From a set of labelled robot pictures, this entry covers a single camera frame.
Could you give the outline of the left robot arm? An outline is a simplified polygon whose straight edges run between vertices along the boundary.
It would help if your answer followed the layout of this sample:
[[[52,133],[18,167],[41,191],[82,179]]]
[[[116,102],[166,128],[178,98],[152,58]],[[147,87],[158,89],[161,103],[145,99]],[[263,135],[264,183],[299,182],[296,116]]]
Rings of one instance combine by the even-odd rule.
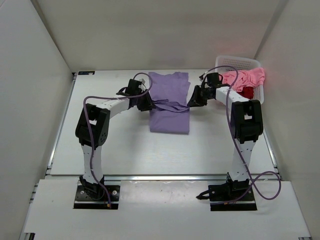
[[[100,200],[105,194],[102,171],[102,146],[105,144],[110,120],[133,107],[141,112],[156,108],[145,86],[144,79],[130,79],[114,97],[88,96],[83,100],[75,136],[81,145],[84,156],[84,174],[80,182],[93,200]]]

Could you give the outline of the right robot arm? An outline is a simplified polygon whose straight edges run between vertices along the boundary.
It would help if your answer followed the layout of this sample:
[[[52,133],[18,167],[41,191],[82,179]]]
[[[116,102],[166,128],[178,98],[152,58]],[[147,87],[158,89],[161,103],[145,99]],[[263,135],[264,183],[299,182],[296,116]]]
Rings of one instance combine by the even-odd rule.
[[[239,183],[249,183],[248,168],[252,151],[264,130],[261,103],[243,97],[229,84],[222,83],[222,75],[217,72],[204,73],[199,78],[201,84],[194,87],[187,106],[203,107],[208,100],[216,100],[225,105],[234,153],[231,171],[228,173],[232,183],[225,186],[224,193],[230,200],[236,200],[243,193]]]

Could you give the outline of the pink t shirt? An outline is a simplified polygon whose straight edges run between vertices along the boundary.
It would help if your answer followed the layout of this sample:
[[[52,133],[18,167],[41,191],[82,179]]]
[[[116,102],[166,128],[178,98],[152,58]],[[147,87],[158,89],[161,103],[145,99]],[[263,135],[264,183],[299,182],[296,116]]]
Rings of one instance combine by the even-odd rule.
[[[221,75],[223,76],[222,83],[230,85],[236,92],[241,92],[244,87],[256,88],[263,85],[266,79],[265,70],[262,67],[257,67],[251,70],[239,70],[236,81],[236,71],[228,71]]]

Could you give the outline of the purple t shirt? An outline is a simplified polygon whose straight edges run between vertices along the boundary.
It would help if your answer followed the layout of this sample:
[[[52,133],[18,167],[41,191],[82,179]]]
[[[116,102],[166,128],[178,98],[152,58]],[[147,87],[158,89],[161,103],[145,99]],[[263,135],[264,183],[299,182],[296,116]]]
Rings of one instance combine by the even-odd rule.
[[[187,95],[190,88],[187,72],[159,74],[149,72],[149,91],[155,109],[150,111],[149,129],[153,133],[187,135],[190,132],[190,108]]]

